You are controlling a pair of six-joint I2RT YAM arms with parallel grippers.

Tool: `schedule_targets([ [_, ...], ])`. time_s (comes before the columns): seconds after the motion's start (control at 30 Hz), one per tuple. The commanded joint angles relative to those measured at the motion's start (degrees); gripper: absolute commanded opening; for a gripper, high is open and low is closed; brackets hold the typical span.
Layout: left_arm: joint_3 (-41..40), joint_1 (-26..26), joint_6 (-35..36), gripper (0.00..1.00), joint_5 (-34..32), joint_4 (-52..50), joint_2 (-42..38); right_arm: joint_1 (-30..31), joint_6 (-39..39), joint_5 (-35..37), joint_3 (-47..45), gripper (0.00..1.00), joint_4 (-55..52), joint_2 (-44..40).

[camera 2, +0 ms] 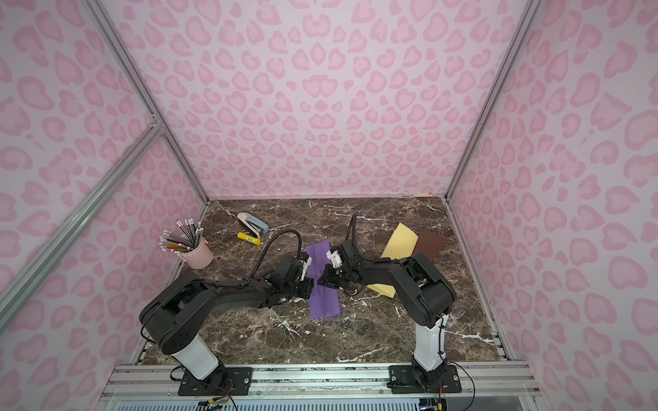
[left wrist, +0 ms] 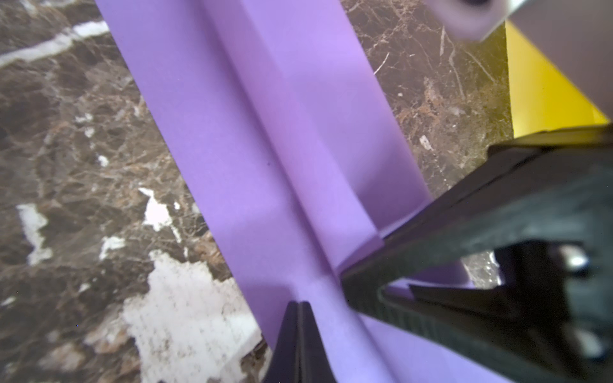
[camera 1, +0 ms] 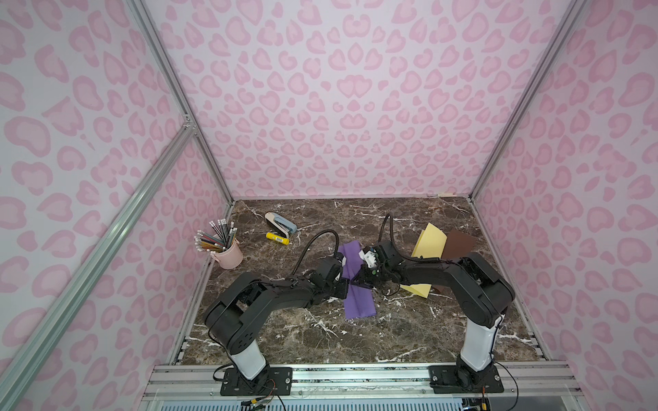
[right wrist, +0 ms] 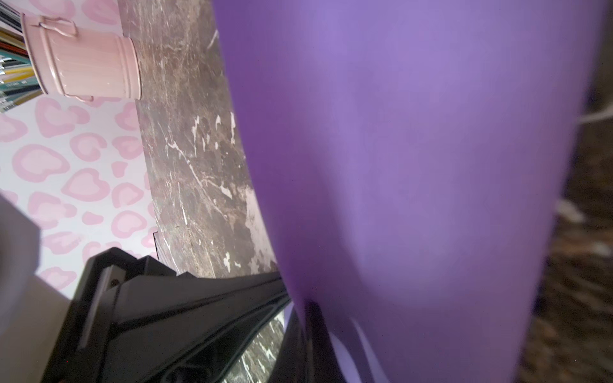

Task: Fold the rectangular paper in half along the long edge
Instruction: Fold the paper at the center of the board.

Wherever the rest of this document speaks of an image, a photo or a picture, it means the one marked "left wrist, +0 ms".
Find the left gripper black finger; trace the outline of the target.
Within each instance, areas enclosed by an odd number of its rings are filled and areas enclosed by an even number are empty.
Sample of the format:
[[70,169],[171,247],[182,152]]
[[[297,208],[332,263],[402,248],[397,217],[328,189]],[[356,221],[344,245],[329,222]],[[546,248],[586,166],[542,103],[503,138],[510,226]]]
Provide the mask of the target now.
[[263,381],[336,383],[310,303],[288,303]]

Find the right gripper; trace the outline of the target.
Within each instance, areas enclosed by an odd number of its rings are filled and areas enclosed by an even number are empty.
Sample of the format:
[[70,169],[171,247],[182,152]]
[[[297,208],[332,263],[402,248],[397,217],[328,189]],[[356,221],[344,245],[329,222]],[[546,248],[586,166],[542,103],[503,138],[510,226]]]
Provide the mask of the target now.
[[[489,290],[391,283],[493,251]],[[349,305],[517,382],[612,380],[612,129],[540,132],[488,160],[342,276]]]

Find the yellow paper sheet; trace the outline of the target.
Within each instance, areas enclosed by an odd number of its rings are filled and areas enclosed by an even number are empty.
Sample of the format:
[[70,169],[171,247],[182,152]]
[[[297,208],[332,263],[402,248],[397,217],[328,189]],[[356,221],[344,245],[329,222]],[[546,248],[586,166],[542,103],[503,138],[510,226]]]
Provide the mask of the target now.
[[509,21],[505,33],[515,138],[608,123],[609,119]]

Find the purple paper sheet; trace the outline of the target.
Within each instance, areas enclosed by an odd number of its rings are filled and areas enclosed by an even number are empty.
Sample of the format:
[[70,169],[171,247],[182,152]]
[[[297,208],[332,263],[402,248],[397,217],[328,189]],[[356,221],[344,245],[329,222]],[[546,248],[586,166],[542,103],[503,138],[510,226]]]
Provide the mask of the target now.
[[431,197],[340,2],[98,7],[273,349],[308,302],[337,382],[501,381],[343,296]]

